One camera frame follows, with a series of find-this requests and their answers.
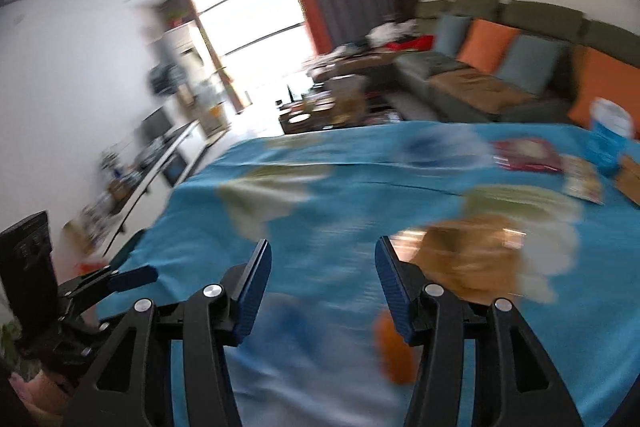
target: throw pillow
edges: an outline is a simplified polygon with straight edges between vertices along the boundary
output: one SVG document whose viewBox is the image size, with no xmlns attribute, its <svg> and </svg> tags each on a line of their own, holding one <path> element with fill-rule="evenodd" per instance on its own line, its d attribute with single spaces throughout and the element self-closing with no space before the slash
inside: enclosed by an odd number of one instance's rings
<svg viewBox="0 0 640 427">
<path fill-rule="evenodd" d="M 458 60 L 482 73 L 492 74 L 500 66 L 511 41 L 519 33 L 517 28 L 476 19 L 469 29 Z"/>
<path fill-rule="evenodd" d="M 566 46 L 562 41 L 520 35 L 513 41 L 495 76 L 531 94 L 540 94 L 551 80 Z"/>
<path fill-rule="evenodd" d="M 578 77 L 578 98 L 569 118 L 588 128 L 591 102 L 598 97 L 623 107 L 634 120 L 636 136 L 640 134 L 640 69 L 587 48 Z"/>
<path fill-rule="evenodd" d="M 471 17 L 443 14 L 436 27 L 436 43 L 434 51 L 456 58 L 462 42 L 465 41 L 466 31 L 471 23 Z"/>
</svg>

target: snack packet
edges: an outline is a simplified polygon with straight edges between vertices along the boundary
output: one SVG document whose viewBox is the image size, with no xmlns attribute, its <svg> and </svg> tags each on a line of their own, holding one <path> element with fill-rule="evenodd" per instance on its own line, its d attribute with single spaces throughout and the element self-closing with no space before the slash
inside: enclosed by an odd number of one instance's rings
<svg viewBox="0 0 640 427">
<path fill-rule="evenodd" d="M 511 138 L 494 142 L 495 162 L 510 171 L 559 172 L 560 156 L 542 138 Z"/>
<path fill-rule="evenodd" d="M 562 188 L 564 194 L 603 204 L 602 183 L 592 164 L 578 156 L 563 154 L 562 170 L 564 170 L 564 187 Z"/>
</svg>

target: black monitor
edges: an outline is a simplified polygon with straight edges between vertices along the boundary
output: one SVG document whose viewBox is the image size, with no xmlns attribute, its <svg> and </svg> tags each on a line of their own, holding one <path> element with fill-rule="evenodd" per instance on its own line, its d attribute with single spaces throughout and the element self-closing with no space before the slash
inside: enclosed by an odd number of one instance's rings
<svg viewBox="0 0 640 427">
<path fill-rule="evenodd" d="M 149 141 L 163 137 L 172 130 L 174 124 L 167 116 L 164 108 L 160 108 L 142 121 L 142 131 Z"/>
</svg>

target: blue tablecloth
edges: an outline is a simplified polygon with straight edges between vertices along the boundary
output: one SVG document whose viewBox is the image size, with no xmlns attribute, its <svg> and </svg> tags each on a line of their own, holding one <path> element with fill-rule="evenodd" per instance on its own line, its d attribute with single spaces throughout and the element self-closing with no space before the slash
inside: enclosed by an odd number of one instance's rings
<svg viewBox="0 0 640 427">
<path fill-rule="evenodd" d="M 268 299 L 247 347 L 227 351 L 245 424 L 401 425 L 406 390 L 380 377 L 370 334 L 384 305 L 374 244 L 381 235 L 460 217 L 474 195 L 527 231 L 518 307 L 585 425 L 601 427 L 640 373 L 640 211 L 610 180 L 602 179 L 603 206 L 576 200 L 561 194 L 560 174 L 500 169 L 490 147 L 538 136 L 558 152 L 583 155 L 588 134 L 563 125 L 406 122 L 242 142 L 175 189 L 121 268 L 153 264 L 159 280 L 105 299 L 98 313 L 122 312 L 143 296 L 159 305 L 186 299 L 268 238 L 267 290 L 295 300 Z M 640 146 L 630 148 L 640 159 Z M 326 327 L 311 335 L 316 315 Z M 267 317 L 280 334 L 266 328 Z M 332 328 L 340 333 L 327 334 Z M 270 349 L 257 347 L 261 339 L 270 339 Z M 353 370 L 331 379 L 337 351 L 354 354 L 340 357 Z M 174 362 L 182 427 L 179 346 Z M 460 425 L 469 422 L 471 378 L 465 373 Z M 330 407 L 334 415 L 321 413 Z M 266 410 L 270 420 L 263 421 Z M 369 413 L 380 419 L 367 422 Z"/>
</svg>

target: window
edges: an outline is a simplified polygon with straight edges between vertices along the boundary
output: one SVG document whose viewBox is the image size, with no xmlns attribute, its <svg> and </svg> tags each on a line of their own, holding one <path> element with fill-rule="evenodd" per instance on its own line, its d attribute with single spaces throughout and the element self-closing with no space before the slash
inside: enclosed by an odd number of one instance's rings
<svg viewBox="0 0 640 427">
<path fill-rule="evenodd" d="M 193 0 L 236 91 L 253 102 L 287 100 L 307 90 L 301 74 L 313 46 L 298 0 Z"/>
</svg>

